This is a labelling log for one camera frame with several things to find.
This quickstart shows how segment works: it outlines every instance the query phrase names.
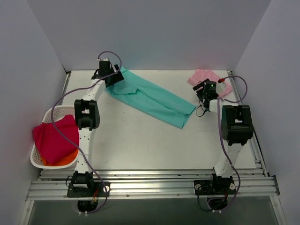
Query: white laundry basket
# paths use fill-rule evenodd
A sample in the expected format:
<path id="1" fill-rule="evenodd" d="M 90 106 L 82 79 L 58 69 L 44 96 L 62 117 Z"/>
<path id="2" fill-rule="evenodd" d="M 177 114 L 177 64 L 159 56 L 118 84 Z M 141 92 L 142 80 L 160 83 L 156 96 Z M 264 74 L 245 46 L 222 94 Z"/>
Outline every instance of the white laundry basket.
<path id="1" fill-rule="evenodd" d="M 55 107 L 54 112 L 53 112 L 54 121 L 61 120 L 66 115 L 75 116 L 74 106 L 72 106 L 72 105 L 59 105 L 59 106 Z M 51 123 L 51 109 L 49 109 L 46 112 L 42 122 Z M 67 165 L 46 166 L 46 165 L 43 164 L 41 154 L 39 153 L 39 151 L 36 148 L 36 145 L 34 144 L 33 147 L 32 147 L 32 150 L 31 150 L 30 161 L 37 168 L 47 169 L 47 170 L 57 170 L 57 169 L 65 169 L 65 168 L 68 168 L 68 167 L 75 167 L 76 162 L 77 162 L 77 157 L 73 160 L 73 162 L 71 162 L 70 164 L 67 164 Z"/>

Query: wall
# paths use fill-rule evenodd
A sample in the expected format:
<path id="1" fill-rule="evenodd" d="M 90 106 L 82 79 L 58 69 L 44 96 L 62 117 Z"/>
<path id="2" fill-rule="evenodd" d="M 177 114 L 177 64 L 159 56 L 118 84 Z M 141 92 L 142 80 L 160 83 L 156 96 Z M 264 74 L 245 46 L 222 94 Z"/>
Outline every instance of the wall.
<path id="1" fill-rule="evenodd" d="M 129 69 L 230 69 L 270 0 L 28 0 L 67 70 L 104 50 Z"/>
<path id="2" fill-rule="evenodd" d="M 65 79 L 46 35 L 24 0 L 0 0 L 0 221 L 19 221 L 31 179 L 31 130 L 61 94 Z"/>
<path id="3" fill-rule="evenodd" d="M 248 82 L 245 103 L 252 106 L 267 168 L 278 179 L 288 224 L 300 221 L 299 8 L 298 0 L 272 0 L 235 69 Z"/>

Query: folded teal cloth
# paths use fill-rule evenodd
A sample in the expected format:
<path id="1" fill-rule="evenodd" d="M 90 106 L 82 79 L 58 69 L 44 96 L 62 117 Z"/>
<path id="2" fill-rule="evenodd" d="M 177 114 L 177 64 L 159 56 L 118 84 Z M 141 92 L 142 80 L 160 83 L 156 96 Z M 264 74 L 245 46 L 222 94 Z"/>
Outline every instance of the folded teal cloth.
<path id="1" fill-rule="evenodd" d="M 117 100 L 150 116 L 183 128 L 195 106 L 156 84 L 121 68 L 124 80 L 106 91 Z"/>

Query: purple cable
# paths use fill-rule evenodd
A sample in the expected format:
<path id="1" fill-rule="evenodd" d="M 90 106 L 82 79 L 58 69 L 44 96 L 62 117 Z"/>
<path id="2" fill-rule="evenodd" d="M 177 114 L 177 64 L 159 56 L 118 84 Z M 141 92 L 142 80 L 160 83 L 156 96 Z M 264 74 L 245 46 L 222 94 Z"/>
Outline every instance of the purple cable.
<path id="1" fill-rule="evenodd" d="M 79 148 L 79 146 L 78 146 L 77 144 L 75 144 L 75 143 L 72 142 L 70 139 L 68 139 L 68 138 L 67 138 L 67 137 L 66 137 L 66 136 L 65 136 L 65 135 L 57 128 L 57 126 L 56 126 L 56 124 L 55 124 L 55 122 L 54 122 L 54 118 L 53 118 L 53 111 L 54 111 L 56 105 L 57 105 L 57 104 L 58 104 L 65 96 L 67 96 L 67 95 L 69 95 L 69 94 L 71 94 L 71 93 L 73 93 L 73 92 L 75 92 L 75 91 L 78 91 L 78 90 L 88 90 L 88 89 L 91 89 L 91 88 L 94 87 L 97 83 L 99 83 L 101 80 L 104 80 L 104 79 L 106 79 L 106 78 L 108 78 L 108 77 L 110 77 L 110 76 L 112 76 L 112 75 L 115 75 L 115 74 L 117 74 L 117 73 L 121 70 L 121 67 L 122 67 L 122 60 L 121 60 L 121 58 L 120 58 L 116 53 L 114 53 L 114 52 L 111 52 L 111 51 L 104 51 L 104 52 L 101 52 L 101 53 L 99 54 L 98 59 L 100 59 L 100 56 L 101 56 L 102 54 L 104 54 L 104 53 L 111 53 L 111 54 L 114 54 L 114 55 L 119 59 L 119 61 L 120 61 L 120 68 L 119 68 L 116 72 L 114 72 L 114 73 L 112 73 L 112 74 L 109 74 L 109 75 L 106 75 L 106 76 L 100 78 L 100 79 L 99 79 L 97 82 L 95 82 L 92 86 L 85 87 L 85 88 L 76 88 L 76 89 L 74 89 L 74 90 L 71 90 L 71 91 L 65 93 L 65 94 L 64 94 L 64 95 L 63 95 L 63 96 L 62 96 L 62 97 L 61 97 L 61 98 L 53 105 L 53 107 L 52 107 L 52 110 L 51 110 L 51 122 L 52 122 L 54 128 L 57 130 L 57 132 L 58 132 L 63 138 L 65 138 L 68 142 L 70 142 L 72 145 L 74 145 L 74 146 L 80 151 L 80 153 L 82 154 L 82 156 L 83 156 L 83 158 L 84 158 L 86 164 L 87 164 L 87 165 L 89 166 L 89 168 L 94 172 L 94 174 L 99 178 L 99 180 L 101 181 L 101 184 L 103 185 L 103 187 L 104 187 L 104 189 L 105 189 L 105 192 L 107 193 L 107 189 L 106 189 L 106 185 L 105 185 L 104 181 L 103 181 L 102 178 L 99 176 L 99 174 L 96 172 L 96 170 L 92 167 L 92 165 L 89 163 L 89 161 L 88 161 L 88 159 L 86 158 L 86 156 L 85 156 L 84 152 L 82 151 L 82 149 Z M 93 213 L 93 212 L 96 212 L 97 210 L 101 209 L 101 208 L 106 204 L 106 202 L 107 202 L 107 197 L 105 197 L 105 201 L 102 203 L 102 205 L 100 205 L 100 206 L 97 207 L 95 210 L 93 210 L 93 211 L 91 211 L 91 212 L 89 212 L 89 213 Z"/>
<path id="2" fill-rule="evenodd" d="M 231 100 L 228 100 L 228 99 L 224 99 L 224 101 L 227 101 L 227 102 L 230 102 L 230 103 L 238 103 L 238 102 L 241 102 L 247 95 L 247 92 L 248 92 L 248 85 L 247 85 L 247 82 L 245 81 L 244 78 L 240 77 L 240 76 L 235 76 L 235 75 L 232 75 L 232 76 L 227 76 L 225 77 L 224 79 L 226 78 L 231 78 L 231 77 L 237 77 L 237 78 L 240 78 L 244 83 L 245 83 L 245 87 L 246 87 L 246 90 L 245 90 L 245 94 L 244 96 L 238 100 L 238 101 L 231 101 Z M 224 146 L 224 143 L 223 143 L 223 138 L 222 138 L 222 128 L 221 128 L 221 112 L 220 112 L 220 101 L 223 101 L 222 98 L 218 97 L 217 98 L 217 123 L 218 123 L 218 128 L 219 128 L 219 137 L 220 137 L 220 142 L 221 142 L 221 146 L 222 146 L 222 150 L 223 150 L 223 153 L 224 155 L 226 156 L 226 158 L 228 159 L 228 162 L 230 163 L 232 169 L 235 171 L 236 175 L 238 176 L 238 181 L 239 181 L 239 184 L 238 184 L 238 187 L 236 188 L 236 192 L 232 198 L 232 200 L 228 203 L 228 205 L 223 208 L 221 211 L 224 211 L 226 209 L 228 209 L 230 207 L 230 205 L 233 203 L 233 201 L 235 200 L 238 192 L 239 192 L 239 189 L 240 189 L 240 175 L 238 173 L 238 171 L 235 169 L 231 159 L 229 158 L 226 150 L 225 150 L 225 146 Z"/>

